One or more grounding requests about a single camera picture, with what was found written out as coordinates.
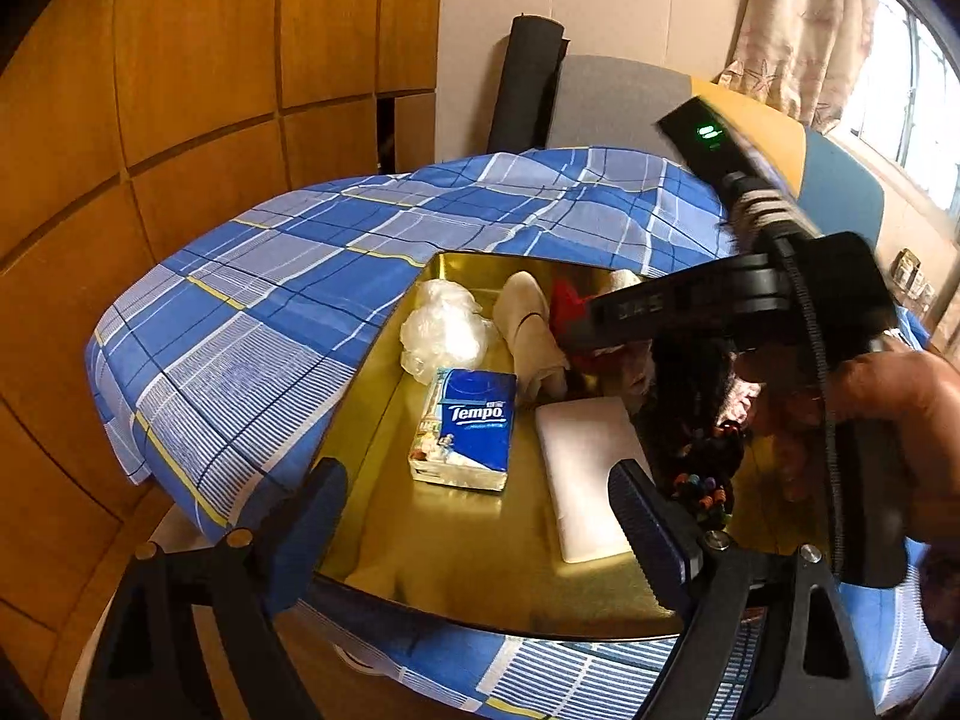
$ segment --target plastic bag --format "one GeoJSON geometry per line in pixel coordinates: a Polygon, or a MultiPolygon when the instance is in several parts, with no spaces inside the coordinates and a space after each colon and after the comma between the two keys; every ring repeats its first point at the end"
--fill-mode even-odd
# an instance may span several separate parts
{"type": "Polygon", "coordinates": [[[416,306],[400,327],[400,365],[407,373],[429,384],[438,368],[480,365],[493,324],[480,316],[469,290],[441,278],[424,281],[416,306]]]}

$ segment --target human hand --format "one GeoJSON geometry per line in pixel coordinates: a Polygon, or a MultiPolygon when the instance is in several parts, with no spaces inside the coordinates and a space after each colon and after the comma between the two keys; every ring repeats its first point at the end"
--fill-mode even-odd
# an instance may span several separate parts
{"type": "MultiPolygon", "coordinates": [[[[896,425],[913,479],[908,513],[911,538],[929,543],[960,538],[960,372],[928,352],[890,341],[888,351],[843,362],[827,378],[827,405],[838,422],[886,419],[896,425]]],[[[769,359],[737,361],[737,373],[765,381],[769,359]]],[[[774,437],[774,452],[789,500],[822,485],[824,469],[808,447],[822,440],[817,389],[765,389],[752,409],[752,427],[774,437]]]]}

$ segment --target black tube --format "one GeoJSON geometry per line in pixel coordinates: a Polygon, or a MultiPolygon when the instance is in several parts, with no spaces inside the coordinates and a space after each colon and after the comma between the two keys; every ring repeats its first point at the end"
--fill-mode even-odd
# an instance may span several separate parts
{"type": "Polygon", "coordinates": [[[540,16],[514,19],[493,108],[489,153],[518,154],[546,144],[557,73],[565,52],[560,23],[540,16]]]}

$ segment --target tempo tissue pack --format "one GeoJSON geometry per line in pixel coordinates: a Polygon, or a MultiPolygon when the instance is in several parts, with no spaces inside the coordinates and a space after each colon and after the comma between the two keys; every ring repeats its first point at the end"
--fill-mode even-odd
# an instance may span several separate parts
{"type": "Polygon", "coordinates": [[[426,395],[410,473],[421,482],[474,490],[507,483],[517,377],[489,370],[441,368],[426,395]]]}

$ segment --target blue cushion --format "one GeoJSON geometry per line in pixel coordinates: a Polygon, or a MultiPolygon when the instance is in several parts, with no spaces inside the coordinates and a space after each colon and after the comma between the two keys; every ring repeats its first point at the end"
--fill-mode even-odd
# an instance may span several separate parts
{"type": "Polygon", "coordinates": [[[806,129],[800,208],[824,235],[851,231],[877,247],[883,188],[865,167],[819,132],[806,129]]]}

